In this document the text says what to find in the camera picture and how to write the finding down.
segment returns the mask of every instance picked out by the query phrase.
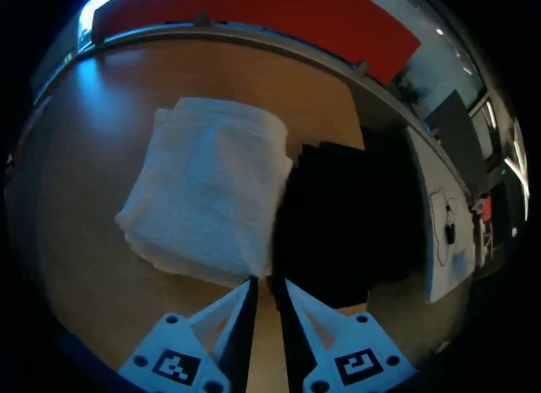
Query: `white towel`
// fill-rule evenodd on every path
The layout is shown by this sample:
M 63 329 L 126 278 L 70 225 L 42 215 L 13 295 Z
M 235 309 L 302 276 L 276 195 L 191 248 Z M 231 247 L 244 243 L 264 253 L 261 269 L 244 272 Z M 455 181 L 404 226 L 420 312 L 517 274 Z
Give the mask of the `white towel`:
M 156 112 L 143 170 L 116 222 L 157 269 L 235 287 L 270 272 L 268 250 L 291 160 L 273 114 L 185 97 Z

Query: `black cable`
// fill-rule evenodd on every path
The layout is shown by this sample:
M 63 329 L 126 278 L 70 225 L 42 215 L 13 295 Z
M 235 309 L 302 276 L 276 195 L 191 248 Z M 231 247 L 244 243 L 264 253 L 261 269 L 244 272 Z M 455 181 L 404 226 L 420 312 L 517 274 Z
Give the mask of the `black cable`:
M 443 196 L 444 196 L 444 199 L 445 199 L 447 225 L 454 224 L 454 218 L 456 216 L 456 205 L 455 205 L 455 209 L 453 210 L 451 208 L 451 206 L 449 205 L 449 201 L 454 200 L 455 203 L 456 203 L 456 199 L 454 197 L 447 198 L 444 187 L 438 188 L 438 190 L 433 191 L 429 195 L 430 210 L 432 212 L 432 218 L 435 217 L 435 215 L 434 215 L 434 207 L 433 207 L 433 204 L 432 204 L 432 196 L 438 194 L 441 191 L 443 192 Z M 443 268 L 443 267 L 445 267 L 447 265 L 447 260 L 448 260 L 448 255 L 449 255 L 449 244 L 447 244 L 447 248 L 446 248 L 446 252 L 445 252 L 445 261 L 442 262 L 442 259 L 440 258 L 440 240 L 438 239 L 438 234 L 436 232 L 436 223 L 435 223 L 434 219 L 432 219 L 432 229 L 433 229 L 433 232 L 434 232 L 434 237 L 436 237 L 436 246 L 438 247 L 438 251 L 436 252 L 436 256 L 438 257 L 438 262 L 440 263 L 440 266 Z

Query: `orange object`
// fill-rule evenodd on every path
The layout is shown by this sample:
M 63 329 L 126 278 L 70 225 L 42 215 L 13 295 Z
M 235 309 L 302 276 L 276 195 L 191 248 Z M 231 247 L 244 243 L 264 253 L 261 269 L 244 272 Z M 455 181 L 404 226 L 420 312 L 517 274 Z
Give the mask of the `orange object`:
M 492 219 L 492 198 L 487 197 L 484 199 L 483 208 L 481 209 L 483 216 L 483 222 L 486 223 Z
M 421 44 L 370 0 L 111 0 L 94 14 L 94 42 L 166 22 L 211 20 L 264 26 L 312 43 L 388 85 Z

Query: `black cloth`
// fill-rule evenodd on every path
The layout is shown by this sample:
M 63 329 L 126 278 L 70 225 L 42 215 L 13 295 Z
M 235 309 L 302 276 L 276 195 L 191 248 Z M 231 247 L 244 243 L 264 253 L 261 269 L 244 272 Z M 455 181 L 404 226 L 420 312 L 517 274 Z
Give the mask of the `black cloth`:
M 408 275 L 408 195 L 389 160 L 334 143 L 304 145 L 273 235 L 273 275 L 333 308 Z

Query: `ceiling light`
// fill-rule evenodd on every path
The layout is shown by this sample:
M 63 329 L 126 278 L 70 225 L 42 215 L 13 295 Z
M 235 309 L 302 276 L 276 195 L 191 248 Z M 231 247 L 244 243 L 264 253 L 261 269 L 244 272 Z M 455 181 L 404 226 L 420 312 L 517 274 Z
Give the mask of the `ceiling light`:
M 494 116 L 494 110 L 492 109 L 492 103 L 490 103 L 490 100 L 487 100 L 486 106 L 488 107 L 488 114 L 490 114 L 492 128 L 496 129 L 496 117 Z
M 504 162 L 511 168 L 513 173 L 517 175 L 522 184 L 522 191 L 524 192 L 524 221 L 528 219 L 528 200 L 530 198 L 530 189 L 528 187 L 528 182 L 522 175 L 519 167 L 513 163 L 509 158 L 505 158 Z
M 515 146 L 515 152 L 517 152 L 517 159 L 519 160 L 520 171 L 522 172 L 522 175 L 526 177 L 526 167 L 524 167 L 524 161 L 522 159 L 522 152 L 520 150 L 519 143 L 517 142 L 517 140 L 513 141 L 513 145 Z

